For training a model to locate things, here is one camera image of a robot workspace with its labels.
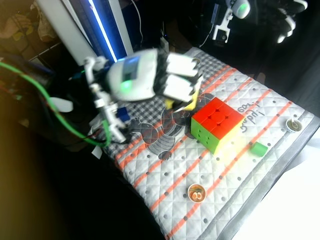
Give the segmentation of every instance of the rubik's cube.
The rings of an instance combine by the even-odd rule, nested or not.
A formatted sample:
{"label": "rubik's cube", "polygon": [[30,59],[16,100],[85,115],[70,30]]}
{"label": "rubik's cube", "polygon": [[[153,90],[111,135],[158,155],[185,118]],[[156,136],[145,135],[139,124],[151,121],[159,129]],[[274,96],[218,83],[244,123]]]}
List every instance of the rubik's cube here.
{"label": "rubik's cube", "polygon": [[217,153],[239,131],[245,117],[215,97],[191,118],[191,134]]}

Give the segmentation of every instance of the blue light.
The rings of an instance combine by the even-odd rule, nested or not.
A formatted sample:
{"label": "blue light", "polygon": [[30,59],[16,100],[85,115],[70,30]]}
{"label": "blue light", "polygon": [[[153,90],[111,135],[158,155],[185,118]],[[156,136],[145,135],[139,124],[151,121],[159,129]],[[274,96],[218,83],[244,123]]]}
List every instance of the blue light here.
{"label": "blue light", "polygon": [[93,13],[94,13],[95,19],[96,19],[96,21],[97,21],[97,23],[98,23],[98,25],[99,25],[99,28],[100,28],[100,30],[101,30],[101,32],[102,32],[102,35],[103,35],[103,37],[104,37],[104,40],[105,40],[105,42],[106,42],[106,44],[107,44],[107,46],[108,46],[108,48],[109,48],[109,50],[110,50],[110,53],[111,53],[111,55],[112,55],[112,58],[113,58],[114,62],[116,63],[116,62],[117,62],[117,58],[116,58],[115,52],[114,52],[114,50],[112,49],[111,43],[110,43],[109,38],[108,38],[108,36],[107,36],[107,33],[106,33],[106,31],[105,31],[104,25],[103,25],[102,22],[101,22],[101,19],[100,19],[100,17],[99,17],[98,12],[97,12],[97,9],[96,9],[96,6],[95,6],[95,4],[94,4],[94,1],[93,1],[93,0],[88,0],[88,1],[89,1],[89,3],[90,3],[91,6],[92,6],[92,11],[93,11]]}

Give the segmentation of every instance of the green cylinder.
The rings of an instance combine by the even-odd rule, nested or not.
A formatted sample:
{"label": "green cylinder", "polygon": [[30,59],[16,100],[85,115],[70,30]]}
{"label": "green cylinder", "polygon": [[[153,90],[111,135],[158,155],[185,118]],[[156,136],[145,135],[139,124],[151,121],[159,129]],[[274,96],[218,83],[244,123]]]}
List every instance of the green cylinder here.
{"label": "green cylinder", "polygon": [[253,154],[259,157],[263,157],[266,154],[267,150],[268,147],[259,142],[254,143],[250,149]]}

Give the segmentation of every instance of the cartoon character print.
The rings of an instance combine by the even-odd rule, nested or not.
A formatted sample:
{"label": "cartoon character print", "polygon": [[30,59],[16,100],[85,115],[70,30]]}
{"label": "cartoon character print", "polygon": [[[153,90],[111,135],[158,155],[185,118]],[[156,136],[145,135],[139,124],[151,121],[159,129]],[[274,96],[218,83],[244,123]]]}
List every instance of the cartoon character print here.
{"label": "cartoon character print", "polygon": [[176,136],[184,128],[184,133],[191,139],[194,137],[190,133],[191,117],[201,108],[207,105],[214,96],[210,93],[202,93],[197,99],[197,104],[192,111],[179,111],[173,113],[164,109],[161,115],[162,126],[158,131],[149,123],[141,122],[139,117],[131,120],[130,127],[133,133],[141,133],[143,141],[148,144],[148,149],[158,155],[161,160],[171,157],[170,150],[174,147]]}

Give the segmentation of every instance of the white cable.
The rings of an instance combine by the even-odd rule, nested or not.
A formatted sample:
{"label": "white cable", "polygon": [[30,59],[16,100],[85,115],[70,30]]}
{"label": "white cable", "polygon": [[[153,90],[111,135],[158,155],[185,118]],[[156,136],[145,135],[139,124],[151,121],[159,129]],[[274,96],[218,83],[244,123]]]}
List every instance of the white cable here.
{"label": "white cable", "polygon": [[131,0],[131,2],[133,3],[133,5],[134,5],[134,7],[135,7],[135,9],[136,9],[136,12],[138,13],[138,16],[139,16],[139,21],[140,21],[140,34],[141,34],[141,42],[140,42],[140,44],[142,44],[142,42],[144,41],[144,36],[143,36],[143,34],[142,34],[142,31],[141,31],[141,17],[140,17],[140,12],[139,12],[139,10],[138,10],[138,8],[137,8],[137,5],[135,4],[135,1],[134,0]]}
{"label": "white cable", "polygon": [[209,32],[208,35],[206,36],[204,42],[203,42],[202,44],[200,44],[199,48],[201,48],[201,47],[206,43],[206,41],[207,41],[210,33],[212,32],[212,29],[214,29],[214,25],[213,25],[213,24],[212,24],[212,27],[211,27],[211,29],[210,29],[210,32]]}

